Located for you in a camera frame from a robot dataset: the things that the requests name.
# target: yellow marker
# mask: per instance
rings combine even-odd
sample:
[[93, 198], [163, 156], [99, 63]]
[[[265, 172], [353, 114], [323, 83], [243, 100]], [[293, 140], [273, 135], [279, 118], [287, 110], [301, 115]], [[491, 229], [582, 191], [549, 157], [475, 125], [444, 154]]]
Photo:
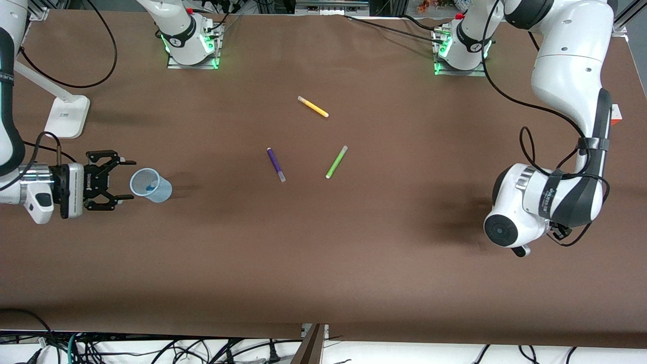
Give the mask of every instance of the yellow marker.
[[325, 112], [324, 110], [322, 110], [321, 108], [319, 108], [319, 106], [317, 106], [317, 105], [313, 104], [312, 102], [309, 102], [308, 100], [304, 99], [304, 98], [303, 98], [303, 97], [301, 97], [301, 96], [299, 96], [299, 97], [298, 97], [298, 100], [299, 100], [299, 101], [301, 101], [301, 102], [303, 102], [307, 107], [309, 107], [309, 108], [311, 108], [311, 109], [315, 110], [316, 112], [318, 112], [321, 116], [323, 116], [323, 117], [328, 117], [328, 113], [327, 113], [327, 112]]

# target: green marker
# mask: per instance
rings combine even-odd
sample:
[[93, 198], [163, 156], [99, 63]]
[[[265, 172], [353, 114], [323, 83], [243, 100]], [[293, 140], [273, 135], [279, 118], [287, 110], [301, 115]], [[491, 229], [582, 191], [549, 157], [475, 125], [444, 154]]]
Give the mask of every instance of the green marker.
[[334, 163], [333, 163], [333, 165], [330, 167], [330, 169], [328, 170], [328, 173], [326, 173], [326, 174], [325, 174], [325, 177], [326, 177], [326, 178], [328, 178], [328, 179], [329, 179], [330, 177], [332, 177], [332, 176], [333, 176], [334, 170], [336, 170], [336, 169], [337, 169], [337, 166], [339, 165], [339, 162], [341, 162], [341, 161], [342, 161], [342, 158], [344, 158], [344, 154], [346, 154], [346, 151], [347, 151], [347, 150], [348, 150], [348, 147], [347, 147], [347, 146], [344, 146], [344, 147], [342, 148], [342, 151], [341, 151], [341, 152], [339, 152], [339, 155], [337, 155], [337, 159], [335, 159], [335, 160], [334, 160]]

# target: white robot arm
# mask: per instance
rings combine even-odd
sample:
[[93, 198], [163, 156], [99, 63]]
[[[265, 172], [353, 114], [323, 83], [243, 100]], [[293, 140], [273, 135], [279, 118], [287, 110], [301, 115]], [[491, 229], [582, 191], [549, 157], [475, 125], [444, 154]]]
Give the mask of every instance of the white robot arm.
[[182, 0], [137, 0], [157, 24], [171, 57], [182, 65], [195, 65], [215, 51], [214, 22], [189, 14]]
[[[35, 149], [30, 161], [22, 164], [25, 145], [14, 125], [12, 99], [14, 64], [26, 24], [27, 0], [0, 0], [0, 203], [22, 204], [37, 224], [51, 219], [54, 204], [60, 205], [63, 219], [79, 217], [84, 207], [113, 210], [115, 205], [133, 196], [108, 193], [108, 173], [117, 165], [135, 164], [120, 158], [115, 151], [87, 152], [89, 164], [83, 166], [76, 162], [61, 164], [61, 152], [57, 148], [58, 162], [48, 166], [34, 161]], [[39, 135], [37, 146], [45, 134]], [[110, 161], [98, 165], [101, 158], [110, 158]], [[93, 201], [99, 195], [108, 201]]]
[[532, 90], [547, 105], [570, 117], [581, 131], [577, 174], [516, 164], [497, 178], [485, 232], [495, 244], [525, 256], [529, 242], [551, 229], [558, 239], [564, 238], [571, 228], [590, 224], [602, 207], [600, 177], [609, 147], [611, 96], [602, 88], [600, 71], [613, 30], [613, 10], [601, 0], [474, 3], [464, 19], [450, 24], [454, 42], [444, 54], [445, 60], [457, 69], [477, 67], [481, 44], [489, 46], [502, 18], [517, 28], [543, 35], [532, 72]]

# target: plastic cup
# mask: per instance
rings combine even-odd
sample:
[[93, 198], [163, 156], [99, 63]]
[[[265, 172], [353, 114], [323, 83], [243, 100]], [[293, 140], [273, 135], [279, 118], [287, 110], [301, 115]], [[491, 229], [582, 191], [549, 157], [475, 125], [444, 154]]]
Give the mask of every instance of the plastic cup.
[[160, 203], [171, 197], [173, 187], [156, 170], [143, 168], [130, 178], [130, 190], [137, 196]]

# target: brown table surface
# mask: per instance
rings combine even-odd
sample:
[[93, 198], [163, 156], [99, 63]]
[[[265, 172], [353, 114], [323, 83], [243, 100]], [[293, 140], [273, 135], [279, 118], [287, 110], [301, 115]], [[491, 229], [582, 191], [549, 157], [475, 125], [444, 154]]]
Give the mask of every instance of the brown table surface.
[[[603, 72], [624, 116], [611, 133], [608, 203], [580, 243], [542, 238], [520, 259], [481, 230], [492, 185], [524, 162], [524, 125], [541, 165], [568, 154], [576, 134], [561, 119], [505, 100], [484, 78], [435, 76], [428, 42], [339, 16], [245, 16], [225, 34], [217, 71], [167, 70], [146, 13], [105, 18], [118, 65], [77, 91], [92, 106], [64, 150], [136, 160], [113, 172], [115, 194], [152, 167], [173, 196], [44, 226], [0, 206], [0, 306], [34, 310], [58, 330], [294, 337], [300, 323], [324, 322], [356, 340], [647, 347], [647, 103], [623, 39]], [[507, 25], [496, 39], [493, 79], [536, 102], [530, 39]], [[25, 48], [79, 84], [112, 60], [92, 12], [52, 11]], [[51, 102], [17, 77], [23, 138], [43, 129]]]

